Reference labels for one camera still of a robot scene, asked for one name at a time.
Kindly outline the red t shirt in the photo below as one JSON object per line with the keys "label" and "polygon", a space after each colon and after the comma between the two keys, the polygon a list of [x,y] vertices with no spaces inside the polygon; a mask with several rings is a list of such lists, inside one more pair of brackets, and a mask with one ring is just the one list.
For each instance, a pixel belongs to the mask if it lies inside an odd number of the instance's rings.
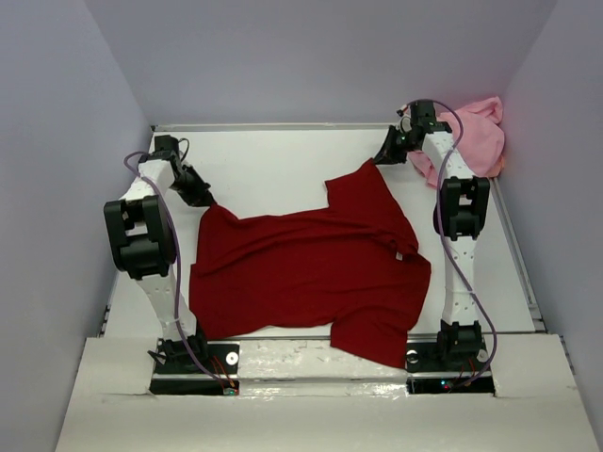
{"label": "red t shirt", "polygon": [[202,216],[188,303],[208,339],[326,325],[330,344],[401,368],[432,267],[377,166],[326,184],[324,208]]}

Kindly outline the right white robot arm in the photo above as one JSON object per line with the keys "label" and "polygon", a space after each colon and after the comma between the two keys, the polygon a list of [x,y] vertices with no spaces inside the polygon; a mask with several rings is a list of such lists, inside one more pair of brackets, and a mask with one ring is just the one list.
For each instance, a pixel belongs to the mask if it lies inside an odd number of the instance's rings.
{"label": "right white robot arm", "polygon": [[391,125],[373,158],[377,165],[402,164],[411,152],[421,151],[431,160],[436,176],[433,227],[445,255],[445,301],[440,330],[433,342],[410,345],[406,370],[410,373],[477,371],[485,350],[474,288],[475,250],[484,228],[490,182],[465,163],[458,145],[464,126],[454,136],[450,125],[437,119],[433,100],[416,100],[398,110],[399,124]]}

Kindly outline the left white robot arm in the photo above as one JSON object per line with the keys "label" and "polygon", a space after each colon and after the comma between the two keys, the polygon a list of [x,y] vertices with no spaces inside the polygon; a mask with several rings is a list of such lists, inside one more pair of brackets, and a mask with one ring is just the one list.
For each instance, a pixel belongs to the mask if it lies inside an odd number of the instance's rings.
{"label": "left white robot arm", "polygon": [[106,230],[115,267],[143,290],[162,330],[157,364],[181,372],[220,378],[205,366],[207,339],[182,294],[182,258],[174,221],[165,202],[174,191],[189,207],[210,207],[210,184],[187,162],[184,140],[170,135],[154,138],[154,149],[127,155],[123,164],[134,175],[131,186],[104,206]]}

